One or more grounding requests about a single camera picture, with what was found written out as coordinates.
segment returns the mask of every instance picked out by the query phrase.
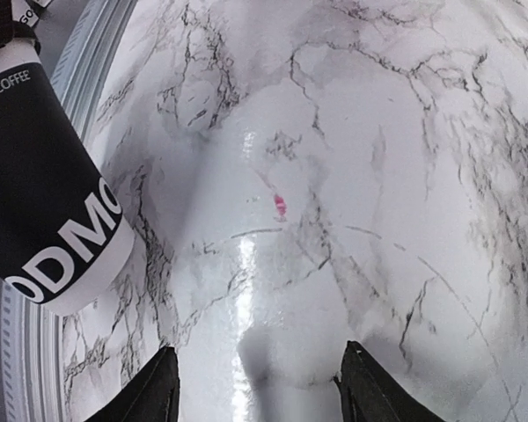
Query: marble table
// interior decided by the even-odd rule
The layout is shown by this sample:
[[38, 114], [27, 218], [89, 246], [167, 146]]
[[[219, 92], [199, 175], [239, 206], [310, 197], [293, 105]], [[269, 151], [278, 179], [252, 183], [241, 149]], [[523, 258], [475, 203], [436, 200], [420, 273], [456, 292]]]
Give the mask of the marble table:
[[85, 143], [137, 242], [63, 321], [70, 420], [170, 345], [184, 422], [340, 422], [357, 339], [528, 422], [528, 0], [139, 0]]

